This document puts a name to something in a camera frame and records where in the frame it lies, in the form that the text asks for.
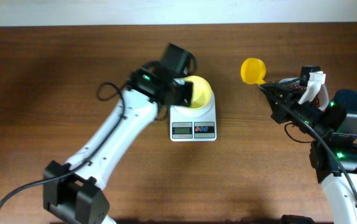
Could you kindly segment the red adzuki beans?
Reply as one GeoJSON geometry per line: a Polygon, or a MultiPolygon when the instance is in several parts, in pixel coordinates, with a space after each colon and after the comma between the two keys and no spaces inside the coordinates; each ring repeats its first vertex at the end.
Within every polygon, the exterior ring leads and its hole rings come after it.
{"type": "MultiPolygon", "coordinates": [[[[300,86],[300,85],[289,85],[291,89],[295,89],[297,91],[303,91],[305,92],[306,87],[305,86],[300,86]]],[[[316,96],[311,102],[310,102],[314,107],[318,108],[320,107],[320,100],[319,97],[316,96]]]]}

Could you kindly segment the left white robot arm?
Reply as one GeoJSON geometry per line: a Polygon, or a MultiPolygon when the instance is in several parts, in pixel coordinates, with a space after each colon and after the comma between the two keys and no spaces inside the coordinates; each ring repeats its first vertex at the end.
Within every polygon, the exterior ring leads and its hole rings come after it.
{"type": "Polygon", "coordinates": [[[159,61],[133,71],[120,99],[93,137],[64,164],[52,161],[44,170],[51,182],[43,186],[43,207],[64,223],[114,223],[103,190],[114,168],[162,106],[190,106],[192,82],[178,82],[192,74],[196,58],[169,44],[159,61]]]}

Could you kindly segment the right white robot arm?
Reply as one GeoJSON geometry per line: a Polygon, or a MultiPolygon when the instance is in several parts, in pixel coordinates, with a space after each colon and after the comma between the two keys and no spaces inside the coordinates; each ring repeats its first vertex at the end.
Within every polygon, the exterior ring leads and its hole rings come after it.
{"type": "Polygon", "coordinates": [[[322,186],[334,223],[357,223],[357,92],[339,90],[324,110],[301,103],[302,90],[264,84],[278,124],[298,127],[312,137],[310,163],[322,186]]]}

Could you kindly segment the clear plastic food container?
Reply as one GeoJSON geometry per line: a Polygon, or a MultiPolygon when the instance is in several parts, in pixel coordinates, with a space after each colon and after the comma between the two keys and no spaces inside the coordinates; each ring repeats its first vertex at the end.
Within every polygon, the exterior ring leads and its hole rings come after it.
{"type": "MultiPolygon", "coordinates": [[[[294,83],[288,84],[287,87],[289,87],[289,85],[300,85],[300,82],[296,81],[294,83]]],[[[325,84],[321,85],[320,91],[318,92],[318,94],[316,96],[318,96],[319,100],[320,100],[320,107],[318,107],[318,109],[321,111],[325,111],[325,109],[328,107],[329,102],[330,102],[328,90],[327,90],[327,87],[325,84]]]]}

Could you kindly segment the pale yellow plastic bowl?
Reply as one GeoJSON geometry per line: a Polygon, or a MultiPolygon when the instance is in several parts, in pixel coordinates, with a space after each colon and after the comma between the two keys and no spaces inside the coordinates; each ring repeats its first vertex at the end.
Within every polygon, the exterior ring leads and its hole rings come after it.
{"type": "Polygon", "coordinates": [[[205,107],[212,96],[210,84],[204,78],[199,76],[188,76],[184,78],[184,80],[193,83],[192,100],[189,108],[200,109],[205,107]]]}

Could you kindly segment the white digital kitchen scale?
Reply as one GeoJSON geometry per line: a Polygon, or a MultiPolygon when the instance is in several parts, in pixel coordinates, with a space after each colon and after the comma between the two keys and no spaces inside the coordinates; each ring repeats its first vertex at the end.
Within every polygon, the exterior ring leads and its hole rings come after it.
{"type": "Polygon", "coordinates": [[[170,139],[173,142],[215,141],[217,139],[214,93],[202,108],[170,107],[170,139]]]}

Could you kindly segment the yellow plastic measuring scoop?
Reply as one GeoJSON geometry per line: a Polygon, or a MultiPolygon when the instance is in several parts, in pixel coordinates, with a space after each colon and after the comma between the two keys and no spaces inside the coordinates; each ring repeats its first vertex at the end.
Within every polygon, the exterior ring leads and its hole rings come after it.
{"type": "Polygon", "coordinates": [[[242,81],[246,84],[263,85],[266,82],[264,77],[266,75],[265,63],[258,58],[247,58],[240,70],[242,81]]]}

